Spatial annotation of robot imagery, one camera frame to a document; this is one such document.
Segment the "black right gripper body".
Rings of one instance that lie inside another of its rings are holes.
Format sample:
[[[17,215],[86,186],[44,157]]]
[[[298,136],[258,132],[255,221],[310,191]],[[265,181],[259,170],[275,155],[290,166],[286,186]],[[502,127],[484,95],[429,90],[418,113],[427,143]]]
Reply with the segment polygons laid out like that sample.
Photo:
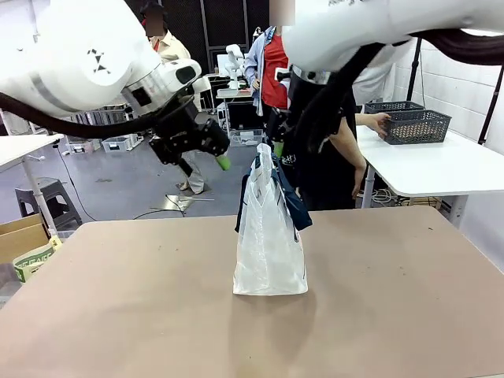
[[[291,75],[289,84],[288,109],[272,107],[268,118],[266,135],[271,142],[283,142],[285,135],[297,124],[302,114],[302,79],[298,75]]]

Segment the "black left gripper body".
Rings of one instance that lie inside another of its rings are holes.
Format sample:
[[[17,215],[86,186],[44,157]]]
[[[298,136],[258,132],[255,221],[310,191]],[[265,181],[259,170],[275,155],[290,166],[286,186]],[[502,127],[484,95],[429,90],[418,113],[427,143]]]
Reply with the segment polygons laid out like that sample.
[[[230,146],[227,134],[214,119],[201,124],[196,121],[198,109],[193,102],[161,117],[153,127],[149,141],[161,163],[179,165],[182,154],[192,150],[220,157]]]

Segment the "person's left hand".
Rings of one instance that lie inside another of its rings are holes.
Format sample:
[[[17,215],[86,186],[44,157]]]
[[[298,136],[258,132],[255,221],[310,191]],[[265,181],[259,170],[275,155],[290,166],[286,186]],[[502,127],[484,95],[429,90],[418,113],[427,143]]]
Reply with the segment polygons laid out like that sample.
[[[387,122],[391,116],[386,113],[374,113],[370,115],[371,124],[370,128],[375,131],[381,139],[387,137]]]

